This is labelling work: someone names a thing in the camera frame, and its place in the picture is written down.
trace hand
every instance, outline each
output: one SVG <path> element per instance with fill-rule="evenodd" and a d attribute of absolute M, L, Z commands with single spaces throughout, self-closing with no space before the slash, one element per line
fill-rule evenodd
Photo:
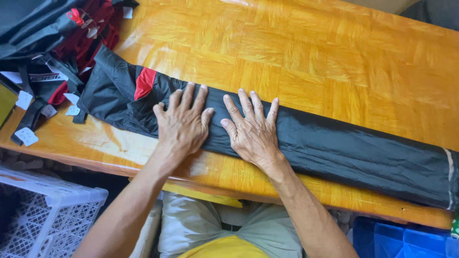
<path fill-rule="evenodd" d="M 157 152 L 161 152 L 164 158 L 173 159 L 176 164 L 199 150 L 209 135 L 208 125 L 213 108 L 202 111 L 208 88 L 201 85 L 193 107 L 190 108 L 194 90 L 195 83 L 189 82 L 185 92 L 179 89 L 170 95 L 167 111 L 164 111 L 162 102 L 153 107 L 159 127 Z"/>
<path fill-rule="evenodd" d="M 284 159 L 277 146 L 276 135 L 279 99 L 273 100 L 268 117 L 265 118 L 263 105 L 255 91 L 250 92 L 253 108 L 245 90 L 239 89 L 238 95 L 245 118 L 242 117 L 230 96 L 225 95 L 223 101 L 234 122 L 229 119 L 222 119 L 220 123 L 229 134 L 233 150 L 245 161 L 251 162 L 267 172 L 273 162 Z"/>

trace right hand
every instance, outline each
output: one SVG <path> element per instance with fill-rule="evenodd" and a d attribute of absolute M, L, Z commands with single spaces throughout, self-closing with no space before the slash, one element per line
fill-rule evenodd
<path fill-rule="evenodd" d="M 255 164 L 266 173 L 273 163 L 285 159 L 277 146 L 276 117 L 279 99 L 273 100 L 268 117 L 265 118 L 263 105 L 255 91 L 250 92 L 254 108 L 245 90 L 239 89 L 238 95 L 245 118 L 226 94 L 223 101 L 234 122 L 225 118 L 220 123 L 229 134 L 233 150 L 242 159 Z"/>

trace wooden table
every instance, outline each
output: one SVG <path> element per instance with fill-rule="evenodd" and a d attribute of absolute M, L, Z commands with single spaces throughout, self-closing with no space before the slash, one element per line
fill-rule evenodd
<path fill-rule="evenodd" d="M 256 90 L 281 105 L 459 151 L 459 33 L 339 0 L 141 0 L 115 51 L 130 63 L 223 90 Z M 96 171 L 133 176 L 157 140 L 68 103 L 36 132 L 0 146 Z M 299 175 L 323 203 L 449 229 L 451 213 Z M 166 187 L 279 203 L 267 177 L 243 160 L 201 151 Z"/>

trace left hand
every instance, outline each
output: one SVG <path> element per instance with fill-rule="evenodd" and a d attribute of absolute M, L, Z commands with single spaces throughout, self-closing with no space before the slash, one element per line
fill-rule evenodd
<path fill-rule="evenodd" d="M 189 82 L 184 92 L 179 89 L 170 95 L 167 111 L 164 111 L 162 102 L 153 107 L 159 126 L 157 150 L 175 163 L 181 163 L 185 157 L 198 151 L 209 135 L 213 108 L 202 111 L 208 88 L 201 85 L 190 108 L 194 90 L 195 83 Z"/>

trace white stripe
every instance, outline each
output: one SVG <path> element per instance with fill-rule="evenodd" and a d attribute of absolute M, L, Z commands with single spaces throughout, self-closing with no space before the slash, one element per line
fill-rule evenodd
<path fill-rule="evenodd" d="M 449 163 L 449 174 L 448 174 L 448 182 L 451 183 L 451 178 L 453 177 L 454 173 L 454 166 L 453 166 L 453 158 L 451 157 L 451 152 L 445 148 L 443 148 L 446 152 L 446 156 L 448 157 L 448 163 Z M 447 210 L 450 210 L 451 207 L 453 206 L 453 193 L 451 192 L 451 187 L 448 184 L 448 193 L 449 193 L 449 207 Z"/>

